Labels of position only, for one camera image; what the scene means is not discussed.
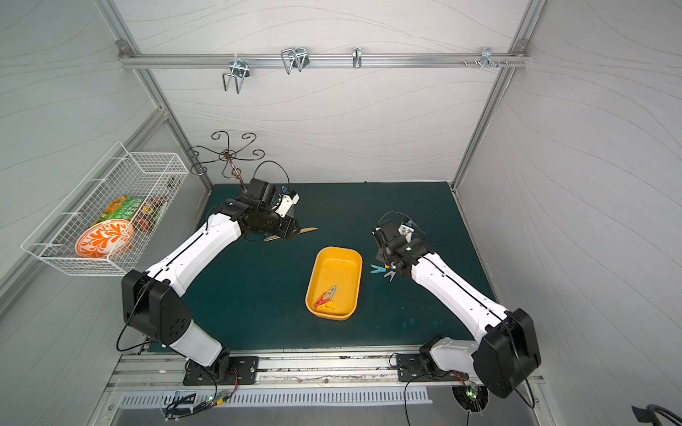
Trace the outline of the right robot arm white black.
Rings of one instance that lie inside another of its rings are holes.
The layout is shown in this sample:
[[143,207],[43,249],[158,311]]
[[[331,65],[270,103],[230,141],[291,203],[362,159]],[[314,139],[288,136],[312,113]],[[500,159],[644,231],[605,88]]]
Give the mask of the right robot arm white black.
[[475,375],[499,398],[511,396],[542,364],[534,321],[526,311],[511,311],[481,293],[415,236],[417,230],[410,218],[386,219],[372,228],[385,276],[412,279],[448,308],[473,337],[470,344],[436,337],[424,346],[426,359],[443,372]]

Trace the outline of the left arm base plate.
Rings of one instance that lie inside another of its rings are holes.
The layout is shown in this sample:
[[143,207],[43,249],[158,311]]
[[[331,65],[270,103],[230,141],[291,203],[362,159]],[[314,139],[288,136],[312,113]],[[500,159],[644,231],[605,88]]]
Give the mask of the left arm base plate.
[[222,357],[204,367],[190,360],[186,363],[182,384],[185,386],[253,385],[257,381],[260,358],[256,356]]

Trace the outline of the yellow plastic storage box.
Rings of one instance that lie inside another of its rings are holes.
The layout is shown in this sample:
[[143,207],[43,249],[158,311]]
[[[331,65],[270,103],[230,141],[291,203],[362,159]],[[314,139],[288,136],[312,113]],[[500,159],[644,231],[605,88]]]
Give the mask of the yellow plastic storage box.
[[[362,256],[350,248],[327,247],[316,256],[309,280],[305,307],[312,315],[330,321],[346,321],[355,312],[362,278]],[[330,303],[333,312],[322,312],[314,303],[333,286],[337,287]]]

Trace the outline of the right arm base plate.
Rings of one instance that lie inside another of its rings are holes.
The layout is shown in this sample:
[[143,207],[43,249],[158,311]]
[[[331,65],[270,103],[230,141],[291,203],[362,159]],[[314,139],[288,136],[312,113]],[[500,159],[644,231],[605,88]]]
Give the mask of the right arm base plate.
[[410,381],[464,383],[470,379],[467,373],[440,369],[428,355],[419,353],[394,353],[388,362],[390,368],[397,371],[401,383]]

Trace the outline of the red clothespin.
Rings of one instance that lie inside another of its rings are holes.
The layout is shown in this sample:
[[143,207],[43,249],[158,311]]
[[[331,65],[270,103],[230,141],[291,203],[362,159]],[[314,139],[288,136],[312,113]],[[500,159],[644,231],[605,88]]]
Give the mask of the red clothespin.
[[325,306],[328,303],[330,303],[333,299],[333,294],[330,292],[327,292],[323,294],[315,303],[314,303],[314,308],[319,309],[321,306]]

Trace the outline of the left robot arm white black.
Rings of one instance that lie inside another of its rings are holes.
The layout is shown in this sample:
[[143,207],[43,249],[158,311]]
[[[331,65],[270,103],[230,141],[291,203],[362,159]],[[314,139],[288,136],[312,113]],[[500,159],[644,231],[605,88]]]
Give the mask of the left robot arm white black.
[[298,193],[252,179],[245,193],[216,206],[186,241],[144,271],[122,278],[124,328],[132,328],[202,367],[221,364],[228,349],[192,317],[183,296],[215,257],[243,234],[289,239],[301,231],[293,212]]

